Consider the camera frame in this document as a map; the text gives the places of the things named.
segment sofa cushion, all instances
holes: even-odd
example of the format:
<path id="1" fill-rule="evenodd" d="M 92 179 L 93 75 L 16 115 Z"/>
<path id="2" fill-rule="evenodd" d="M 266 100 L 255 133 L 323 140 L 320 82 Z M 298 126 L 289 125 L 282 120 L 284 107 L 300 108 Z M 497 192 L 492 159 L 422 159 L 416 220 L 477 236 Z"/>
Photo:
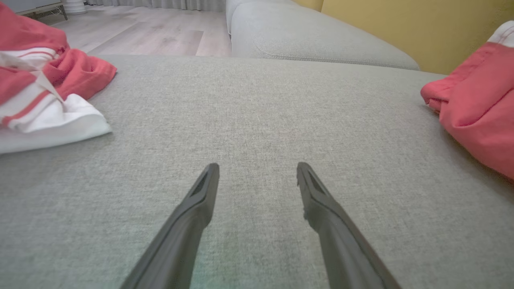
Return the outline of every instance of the sofa cushion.
<path id="1" fill-rule="evenodd" d="M 243 3 L 248 2 L 264 2 L 264 3 L 283 3 L 283 4 L 290 4 L 290 5 L 298 5 L 295 2 L 291 0 L 227 0 L 225 13 L 227 15 L 227 29 L 228 33 L 231 33 L 231 26 L 232 26 L 232 15 L 234 14 L 235 9 Z"/>
<path id="2" fill-rule="evenodd" d="M 512 186 L 419 96 L 441 75 L 340 63 L 105 56 L 113 133 L 0 156 L 0 287 L 119 288 L 210 162 L 191 288 L 328 288 L 308 162 L 404 288 L 514 283 Z"/>
<path id="3" fill-rule="evenodd" d="M 419 69 L 406 53 L 363 30 L 280 3 L 238 6 L 232 16 L 232 55 Z"/>

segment gray sofa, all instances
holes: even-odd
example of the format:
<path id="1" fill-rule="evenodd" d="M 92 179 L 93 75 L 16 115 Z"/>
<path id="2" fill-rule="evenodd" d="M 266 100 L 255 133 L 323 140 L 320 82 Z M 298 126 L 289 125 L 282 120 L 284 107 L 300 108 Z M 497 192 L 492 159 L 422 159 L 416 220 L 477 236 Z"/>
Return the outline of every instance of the gray sofa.
<path id="1" fill-rule="evenodd" d="M 191 288 L 328 288 L 306 161 L 403 288 L 511 288 L 513 187 L 419 96 L 442 75 L 342 63 L 105 56 L 114 132 L 0 156 L 0 287 L 118 288 L 205 165 Z"/>
<path id="2" fill-rule="evenodd" d="M 293 5 L 289 0 L 228 1 L 227 26 L 232 34 L 234 57 L 419 70 L 410 56 L 393 45 L 325 14 Z"/>

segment gray cushion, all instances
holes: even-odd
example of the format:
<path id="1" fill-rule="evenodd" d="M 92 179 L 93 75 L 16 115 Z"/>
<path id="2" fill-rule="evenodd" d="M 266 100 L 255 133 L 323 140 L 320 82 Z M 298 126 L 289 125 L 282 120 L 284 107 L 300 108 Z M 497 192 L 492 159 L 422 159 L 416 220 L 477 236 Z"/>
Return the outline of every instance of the gray cushion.
<path id="1" fill-rule="evenodd" d="M 391 44 L 301 6 L 250 2 L 232 16 L 232 56 L 356 63 L 419 70 Z"/>
<path id="2" fill-rule="evenodd" d="M 202 169 L 213 219 L 191 288 L 328 288 L 306 161 L 404 288 L 514 283 L 512 186 L 419 96 L 443 77 L 322 62 L 106 56 L 114 133 L 0 156 L 0 288 L 118 288 Z"/>
<path id="3" fill-rule="evenodd" d="M 243 3 L 248 2 L 268 2 L 268 3 L 283 3 L 283 4 L 290 4 L 290 5 L 298 5 L 295 2 L 291 0 L 227 0 L 227 5 L 225 8 L 225 13 L 227 15 L 227 29 L 228 33 L 231 33 L 231 27 L 232 27 L 232 15 L 234 14 L 235 9 Z"/>

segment red stripe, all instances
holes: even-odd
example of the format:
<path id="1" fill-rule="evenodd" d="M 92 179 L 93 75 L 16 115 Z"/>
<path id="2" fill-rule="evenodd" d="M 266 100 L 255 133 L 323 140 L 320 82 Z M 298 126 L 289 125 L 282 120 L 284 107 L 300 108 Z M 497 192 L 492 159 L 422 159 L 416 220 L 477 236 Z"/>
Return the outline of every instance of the red stripe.
<path id="1" fill-rule="evenodd" d="M 50 53 L 48 53 L 48 52 L 45 52 L 45 51 L 32 51 L 32 52 L 27 52 L 27 53 L 25 53 L 25 54 L 23 54 L 23 55 L 20 55 L 20 56 L 18 56 L 18 57 L 20 57 L 20 58 L 21 58 L 21 57 L 23 57 L 23 56 L 27 56 L 27 55 L 29 55 L 29 54 L 34 54 L 34 53 L 43 53 L 43 54 L 46 54 L 46 55 L 48 55 L 48 56 L 52 57 L 52 59 L 53 59 L 53 55 L 52 55 L 52 54 L 50 54 Z"/>
<path id="2" fill-rule="evenodd" d="M 43 91 L 42 93 L 40 93 L 36 98 L 34 98 L 34 100 L 32 100 L 32 102 L 26 107 L 24 108 L 22 111 L 20 111 L 19 113 L 13 115 L 13 116 L 6 116 L 4 117 L 4 119 L 2 120 L 2 124 L 4 126 L 7 126 L 11 120 L 13 119 L 18 119 L 18 118 L 21 118 L 21 117 L 24 117 L 25 115 L 27 115 L 31 110 L 34 109 L 34 107 L 41 102 L 41 100 L 43 100 L 45 98 L 45 96 L 47 96 L 48 94 L 50 94 L 49 91 Z"/>

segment red and white cloth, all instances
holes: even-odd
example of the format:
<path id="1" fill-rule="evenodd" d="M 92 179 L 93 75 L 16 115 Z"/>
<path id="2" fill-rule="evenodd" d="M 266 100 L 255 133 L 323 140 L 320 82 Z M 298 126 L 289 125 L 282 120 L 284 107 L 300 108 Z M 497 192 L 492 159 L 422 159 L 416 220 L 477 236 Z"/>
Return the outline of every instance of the red and white cloth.
<path id="1" fill-rule="evenodd" d="M 421 96 L 475 158 L 514 179 L 514 21 Z"/>
<path id="2" fill-rule="evenodd" d="M 0 2 L 0 154 L 75 142 L 111 131 L 86 99 L 116 68 L 70 49 L 66 34 Z"/>

